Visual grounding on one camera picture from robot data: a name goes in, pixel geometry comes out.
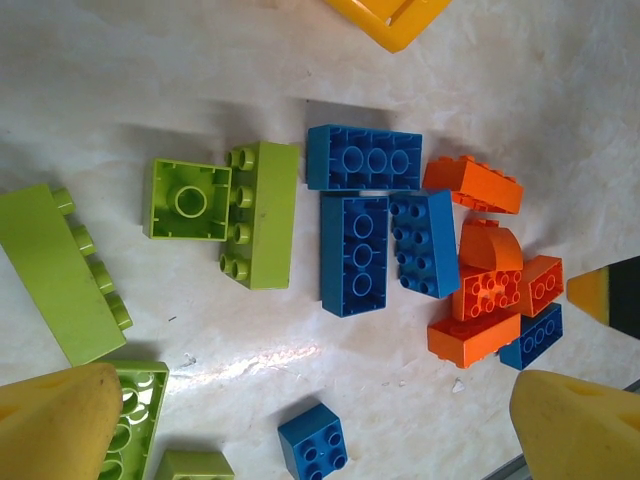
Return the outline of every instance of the green brick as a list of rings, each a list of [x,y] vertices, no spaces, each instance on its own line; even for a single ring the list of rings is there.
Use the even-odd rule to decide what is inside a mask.
[[[122,387],[122,414],[98,480],[143,480],[169,369],[162,362],[112,361]]]
[[[220,270],[252,290],[289,286],[298,157],[298,147],[268,142],[227,155],[232,204]]]
[[[146,235],[226,240],[231,168],[157,158],[149,176],[143,221]]]
[[[83,365],[126,343],[132,325],[66,189],[47,185],[0,196],[0,243],[71,365]]]
[[[220,452],[180,452],[162,455],[155,480],[233,480],[235,475]]]

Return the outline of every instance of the yellow toy piece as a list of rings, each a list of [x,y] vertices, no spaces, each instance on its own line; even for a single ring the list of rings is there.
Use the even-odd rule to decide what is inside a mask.
[[[326,0],[391,53],[403,50],[451,0]]]
[[[567,282],[567,299],[604,325],[609,325],[609,267]]]
[[[640,396],[531,370],[518,375],[510,411],[533,478],[639,478]]]
[[[121,410],[107,364],[0,387],[0,479],[96,480]]]

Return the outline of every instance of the square blue brick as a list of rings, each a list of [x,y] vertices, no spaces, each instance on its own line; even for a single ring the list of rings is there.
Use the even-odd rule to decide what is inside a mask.
[[[278,427],[287,469],[297,480],[322,480],[347,463],[340,419],[323,404]]]
[[[402,286],[435,298],[445,298],[458,290],[451,192],[395,194],[389,210]]]
[[[324,125],[309,129],[311,190],[419,190],[422,135]]]
[[[552,303],[535,318],[522,315],[522,334],[500,349],[500,361],[524,370],[562,337],[562,306]]]
[[[389,197],[322,197],[322,308],[347,317],[387,304]]]

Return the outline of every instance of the yellow plastic tray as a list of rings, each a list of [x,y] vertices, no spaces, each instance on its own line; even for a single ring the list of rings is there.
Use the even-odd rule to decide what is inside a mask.
[[[391,53],[413,42],[451,0],[325,0]]]

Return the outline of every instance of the orange brick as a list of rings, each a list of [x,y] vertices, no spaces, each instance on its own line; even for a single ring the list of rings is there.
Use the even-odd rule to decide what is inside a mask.
[[[520,301],[509,310],[527,317],[538,315],[564,292],[562,259],[538,255],[525,262],[518,291]]]
[[[471,156],[429,162],[422,186],[449,189],[454,202],[478,212],[518,213],[524,194],[515,178],[491,170],[486,163],[476,163]]]
[[[453,317],[461,322],[506,308],[520,301],[518,284],[522,277],[513,272],[486,272],[473,267],[460,267],[462,288],[453,294]]]
[[[522,249],[508,228],[495,220],[473,219],[462,225],[460,263],[483,270],[522,270]]]
[[[520,314],[496,310],[469,322],[449,317],[427,329],[427,347],[458,368],[469,368],[520,336]]]

